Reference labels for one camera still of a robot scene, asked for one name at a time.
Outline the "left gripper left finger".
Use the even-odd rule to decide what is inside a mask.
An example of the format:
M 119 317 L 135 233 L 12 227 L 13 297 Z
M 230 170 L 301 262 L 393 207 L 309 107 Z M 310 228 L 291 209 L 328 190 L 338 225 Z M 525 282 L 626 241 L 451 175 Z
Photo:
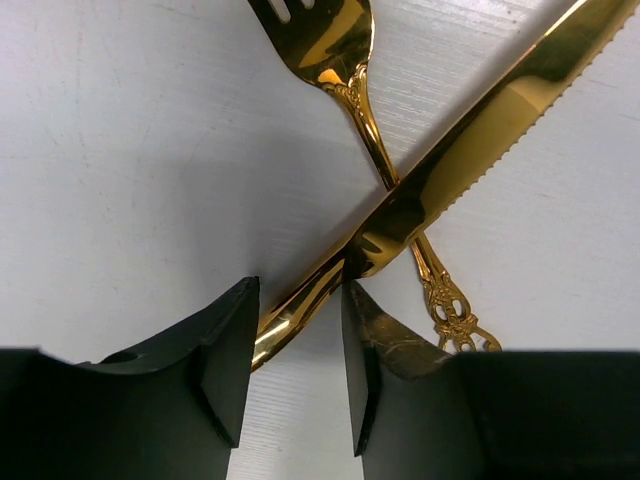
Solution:
M 223 479 L 239 444 L 259 316 L 246 277 L 98 363 L 1 352 L 5 479 Z

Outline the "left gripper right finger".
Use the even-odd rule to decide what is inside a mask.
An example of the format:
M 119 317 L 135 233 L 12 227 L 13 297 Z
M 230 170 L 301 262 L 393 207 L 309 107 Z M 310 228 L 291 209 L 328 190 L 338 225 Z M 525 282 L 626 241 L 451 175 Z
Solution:
M 635 479 L 635 351 L 448 354 L 342 288 L 355 455 L 367 479 Z

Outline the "gold knife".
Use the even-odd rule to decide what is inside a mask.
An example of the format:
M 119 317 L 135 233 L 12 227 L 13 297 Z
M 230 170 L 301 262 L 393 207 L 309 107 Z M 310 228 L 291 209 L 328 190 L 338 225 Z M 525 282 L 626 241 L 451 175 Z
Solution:
M 353 232 L 262 316 L 252 365 L 279 353 L 344 282 L 374 275 L 411 249 L 444 211 L 543 116 L 637 9 L 575 1 L 427 151 Z

